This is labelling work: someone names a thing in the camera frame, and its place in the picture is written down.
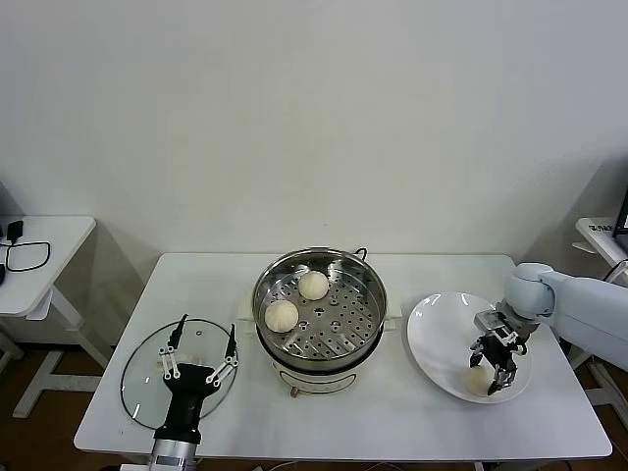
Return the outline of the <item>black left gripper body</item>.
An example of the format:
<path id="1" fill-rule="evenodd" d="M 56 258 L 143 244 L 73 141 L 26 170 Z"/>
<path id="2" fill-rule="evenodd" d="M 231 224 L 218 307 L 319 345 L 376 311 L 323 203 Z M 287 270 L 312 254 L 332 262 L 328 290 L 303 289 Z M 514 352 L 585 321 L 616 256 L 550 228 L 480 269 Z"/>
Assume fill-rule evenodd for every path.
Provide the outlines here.
<path id="1" fill-rule="evenodd" d="M 165 421 L 153 434 L 153 439 L 168 441 L 200 441 L 198 430 L 203 402 L 217 391 L 206 380 L 215 370 L 209 366 L 179 363 L 180 376 L 165 380 L 171 400 Z"/>

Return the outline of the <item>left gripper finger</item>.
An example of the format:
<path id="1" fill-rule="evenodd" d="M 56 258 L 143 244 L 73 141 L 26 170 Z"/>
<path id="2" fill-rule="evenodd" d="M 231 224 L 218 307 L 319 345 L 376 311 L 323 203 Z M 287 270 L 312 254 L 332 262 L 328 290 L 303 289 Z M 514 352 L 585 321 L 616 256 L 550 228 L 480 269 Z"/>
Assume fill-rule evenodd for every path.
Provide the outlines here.
<path id="1" fill-rule="evenodd" d="M 176 359 L 176 353 L 180 345 L 181 337 L 183 335 L 183 329 L 186 319 L 187 315 L 183 314 L 174 329 L 169 334 L 166 344 L 159 348 L 159 356 L 163 367 L 163 379 L 165 381 L 171 379 L 177 380 L 181 377 L 181 372 L 179 370 Z"/>
<path id="2" fill-rule="evenodd" d="M 205 383 L 211 386 L 220 386 L 223 381 L 235 371 L 238 366 L 236 354 L 236 325 L 231 325 L 229 339 L 225 350 L 223 362 L 214 369 L 214 371 L 206 378 Z"/>

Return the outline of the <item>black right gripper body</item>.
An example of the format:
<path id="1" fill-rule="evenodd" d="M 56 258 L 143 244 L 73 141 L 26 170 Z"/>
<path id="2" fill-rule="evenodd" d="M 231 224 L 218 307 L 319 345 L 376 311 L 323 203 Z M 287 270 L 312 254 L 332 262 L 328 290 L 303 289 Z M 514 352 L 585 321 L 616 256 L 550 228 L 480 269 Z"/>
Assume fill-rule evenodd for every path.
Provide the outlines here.
<path id="1" fill-rule="evenodd" d="M 520 353 L 520 339 L 515 339 L 503 343 L 495 335 L 483 335 L 478 338 L 485 342 L 484 358 L 496 369 L 498 366 L 504 368 L 516 367 L 512 355 Z"/>

